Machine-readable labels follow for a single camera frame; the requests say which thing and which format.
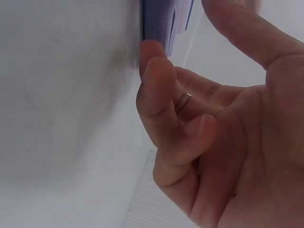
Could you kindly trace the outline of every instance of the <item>blue paper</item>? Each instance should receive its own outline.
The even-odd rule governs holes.
[[[170,56],[173,53],[175,38],[181,26],[180,23],[185,24],[185,19],[187,19],[186,27],[183,25],[184,30],[188,27],[193,3],[194,0],[142,0],[142,40],[152,39],[160,42],[167,56]],[[188,17],[184,16],[184,19],[182,19],[185,10],[189,10]]]

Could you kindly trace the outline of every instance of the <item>skin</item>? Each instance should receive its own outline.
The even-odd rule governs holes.
[[[245,6],[247,9],[259,14],[261,10],[261,0],[238,0],[240,4]]]
[[[158,148],[155,182],[204,228],[302,228],[304,44],[239,4],[202,3],[266,84],[220,85],[143,42],[137,107]]]

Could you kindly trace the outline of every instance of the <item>finger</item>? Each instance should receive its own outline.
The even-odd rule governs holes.
[[[202,0],[202,4],[215,28],[264,69],[278,58],[304,53],[302,42],[233,0]]]
[[[144,41],[141,44],[140,50],[140,75],[142,78],[149,61],[153,57],[166,58],[166,54],[162,45],[153,40]],[[177,117],[181,121],[192,120],[202,114],[211,114],[216,116],[218,113],[217,108],[214,108],[209,104],[205,104],[199,99],[190,97],[185,91],[183,91],[179,83],[176,84],[176,90],[172,99]]]
[[[176,74],[170,61],[154,57],[142,79],[137,109],[147,133],[158,147],[179,126],[172,101]]]
[[[153,177],[156,184],[186,214],[190,215],[199,188],[191,163],[207,151],[216,135],[216,120],[205,115],[185,125],[158,150]]]
[[[176,67],[175,70],[177,80],[187,93],[214,105],[228,106],[244,90],[241,87],[221,85],[181,67]]]
[[[210,114],[216,117],[220,111],[214,105],[190,96],[185,92],[179,82],[177,82],[173,103],[176,115],[181,121],[190,121],[203,114]]]
[[[153,57],[166,58],[165,50],[162,45],[154,40],[145,40],[140,46],[140,63],[139,63],[139,74],[142,78],[149,61]]]

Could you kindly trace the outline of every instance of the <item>white wall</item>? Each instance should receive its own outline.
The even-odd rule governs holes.
[[[0,227],[118,228],[147,158],[138,0],[0,1]]]

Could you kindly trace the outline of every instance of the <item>fingernail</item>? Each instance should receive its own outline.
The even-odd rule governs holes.
[[[200,133],[204,128],[205,115],[197,117],[184,126],[184,132],[191,136]]]

